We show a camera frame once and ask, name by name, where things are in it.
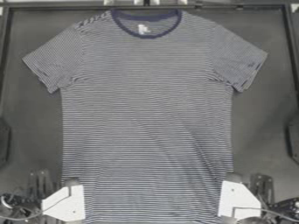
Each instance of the fabric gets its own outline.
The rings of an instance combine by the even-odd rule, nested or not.
[[[62,108],[62,180],[84,185],[84,223],[218,223],[233,171],[230,96],[266,54],[184,11],[112,10],[22,61]]]

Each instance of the cable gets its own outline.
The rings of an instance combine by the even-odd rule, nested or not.
[[[58,203],[61,203],[66,198],[69,198],[70,196],[60,199],[52,206],[49,206],[45,210],[40,211],[37,214],[31,215],[31,216],[27,216],[25,218],[10,218],[10,217],[3,217],[0,215],[0,218],[1,219],[5,219],[5,220],[9,220],[9,221],[26,221],[29,219],[33,219],[33,218],[37,218],[40,215],[42,215],[44,212],[46,212],[49,209],[52,209],[54,206],[57,206]]]
[[[258,210],[258,211],[261,211],[261,212],[266,212],[266,213],[269,213],[269,214],[273,214],[273,215],[278,216],[280,218],[282,218],[282,219],[285,219],[285,220],[288,220],[288,221],[299,222],[299,220],[296,220],[296,219],[293,219],[293,218],[290,218],[290,217],[288,217],[288,216],[285,216],[285,215],[282,215],[282,214],[280,214],[280,213],[277,213],[277,212],[274,212],[274,211],[270,211],[270,210],[264,209],[264,208],[256,208],[256,207],[236,207],[236,206],[234,206],[234,207],[232,208],[233,218],[234,218],[234,210],[236,210],[236,209]]]

